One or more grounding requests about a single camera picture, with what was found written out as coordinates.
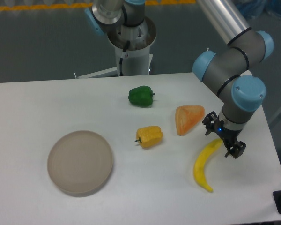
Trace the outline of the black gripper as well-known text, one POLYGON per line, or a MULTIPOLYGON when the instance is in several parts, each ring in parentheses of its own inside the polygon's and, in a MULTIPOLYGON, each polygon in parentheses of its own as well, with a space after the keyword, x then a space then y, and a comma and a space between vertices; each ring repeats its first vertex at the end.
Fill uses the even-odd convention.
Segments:
POLYGON ((243 154, 246 144, 237 140, 241 130, 232 130, 226 128, 224 126, 224 121, 219 120, 214 111, 205 116, 202 124, 206 129, 205 135, 217 133, 217 135, 224 141, 224 145, 227 149, 227 152, 224 155, 226 158, 231 155, 234 159, 236 159, 243 154))

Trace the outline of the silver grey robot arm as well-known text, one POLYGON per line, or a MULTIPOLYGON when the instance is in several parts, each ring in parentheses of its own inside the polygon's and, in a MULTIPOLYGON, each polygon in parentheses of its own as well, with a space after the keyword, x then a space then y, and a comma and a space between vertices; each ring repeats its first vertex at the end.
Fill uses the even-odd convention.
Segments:
MULTIPOLYGON (((207 50, 192 71, 222 102, 220 113, 203 120, 207 134, 223 140, 227 155, 241 156, 246 147, 237 139, 266 96, 264 83, 245 72, 265 60, 274 49, 271 36, 254 31, 230 0, 200 0, 198 5, 228 49, 223 54, 207 50)), ((142 0, 96 0, 85 9, 98 35, 114 46, 118 76, 148 75, 149 49, 156 39, 154 23, 145 16, 142 0)))

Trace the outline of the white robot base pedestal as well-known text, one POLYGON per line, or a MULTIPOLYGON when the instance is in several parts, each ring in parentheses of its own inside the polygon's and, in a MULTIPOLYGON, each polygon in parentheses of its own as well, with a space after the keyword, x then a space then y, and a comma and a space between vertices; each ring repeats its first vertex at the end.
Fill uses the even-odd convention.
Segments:
POLYGON ((119 26, 107 33, 114 47, 116 67, 78 76, 78 79, 148 75, 153 55, 150 47, 156 39, 156 26, 148 17, 136 27, 119 26))

